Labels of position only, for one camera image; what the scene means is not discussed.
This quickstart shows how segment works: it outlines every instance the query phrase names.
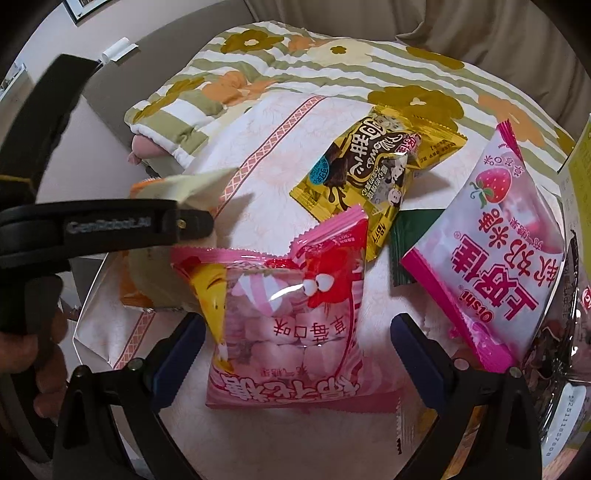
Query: blue gripper pad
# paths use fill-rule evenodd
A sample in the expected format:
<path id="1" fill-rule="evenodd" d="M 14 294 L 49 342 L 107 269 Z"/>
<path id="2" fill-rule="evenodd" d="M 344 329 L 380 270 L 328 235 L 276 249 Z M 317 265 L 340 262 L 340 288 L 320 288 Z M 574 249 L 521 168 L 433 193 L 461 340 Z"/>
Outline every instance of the blue gripper pad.
<path id="1" fill-rule="evenodd" d="M 203 317 L 196 313 L 188 313 L 173 334 L 158 342 L 150 353 L 150 356 L 155 354 L 157 363 L 160 365 L 156 367 L 153 378 L 149 382 L 154 411 L 158 412 L 172 405 L 178 389 L 203 346 L 205 333 L 206 325 Z"/>
<path id="2" fill-rule="evenodd" d="M 392 319 L 390 340 L 423 403 L 441 415 L 447 404 L 449 384 L 453 382 L 451 360 L 445 351 L 434 340 L 428 340 L 406 313 Z"/>

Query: cartoon eye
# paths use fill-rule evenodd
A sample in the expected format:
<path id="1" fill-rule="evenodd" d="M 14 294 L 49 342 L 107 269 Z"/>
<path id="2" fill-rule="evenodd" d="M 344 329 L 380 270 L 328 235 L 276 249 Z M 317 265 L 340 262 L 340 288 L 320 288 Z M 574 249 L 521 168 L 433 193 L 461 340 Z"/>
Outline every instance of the cartoon eye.
<path id="1" fill-rule="evenodd" d="M 318 284 L 311 278 L 305 279 L 302 284 L 304 286 L 304 294 L 306 294 L 307 297 L 311 297 L 318 291 Z"/>
<path id="2" fill-rule="evenodd" d="M 335 283 L 335 278 L 326 273 L 319 273 L 316 275 L 316 283 L 318 284 L 318 290 L 329 291 Z"/>

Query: picture frame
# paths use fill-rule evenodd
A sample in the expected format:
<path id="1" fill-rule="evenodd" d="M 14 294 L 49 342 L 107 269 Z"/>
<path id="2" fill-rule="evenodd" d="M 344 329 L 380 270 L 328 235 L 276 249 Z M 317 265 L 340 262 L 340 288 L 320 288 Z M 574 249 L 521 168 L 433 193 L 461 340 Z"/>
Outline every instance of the picture frame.
<path id="1" fill-rule="evenodd" d="M 72 21 L 77 24 L 86 16 L 95 12 L 111 0 L 64 0 L 63 3 L 72 18 Z"/>

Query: blue circle label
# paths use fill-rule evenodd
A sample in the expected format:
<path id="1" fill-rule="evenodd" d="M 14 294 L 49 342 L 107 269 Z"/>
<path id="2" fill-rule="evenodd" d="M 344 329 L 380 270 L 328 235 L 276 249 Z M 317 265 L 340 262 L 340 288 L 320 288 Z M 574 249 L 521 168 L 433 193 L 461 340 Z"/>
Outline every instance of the blue circle label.
<path id="1" fill-rule="evenodd" d="M 310 183 L 312 185 L 322 185 L 326 179 L 329 177 L 329 161 L 326 160 L 326 157 L 322 155 L 320 160 L 316 162 L 316 165 L 312 167 L 308 177 L 310 179 Z"/>

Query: metal screw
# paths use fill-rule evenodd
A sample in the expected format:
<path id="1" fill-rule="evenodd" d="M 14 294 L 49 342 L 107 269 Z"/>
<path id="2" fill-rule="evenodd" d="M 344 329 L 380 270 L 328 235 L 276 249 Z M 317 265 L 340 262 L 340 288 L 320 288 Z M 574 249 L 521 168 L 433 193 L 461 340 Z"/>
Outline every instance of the metal screw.
<path id="1" fill-rule="evenodd" d="M 88 367 L 86 365 L 81 365 L 79 367 L 76 367 L 76 369 L 74 370 L 74 376 L 76 378 L 84 377 L 84 375 L 86 375 L 87 372 Z"/>
<path id="2" fill-rule="evenodd" d="M 470 368 L 470 364 L 468 363 L 467 360 L 464 360 L 463 358 L 456 358 L 453 361 L 453 366 L 456 367 L 458 370 L 468 370 Z"/>
<path id="3" fill-rule="evenodd" d="M 522 373 L 521 370 L 517 367 L 511 367 L 509 369 L 509 375 L 512 376 L 513 378 L 520 378 Z"/>
<path id="4" fill-rule="evenodd" d="M 132 372 L 138 371 L 143 366 L 144 361 L 141 358 L 134 358 L 133 360 L 130 360 L 127 364 L 127 368 L 129 368 Z"/>

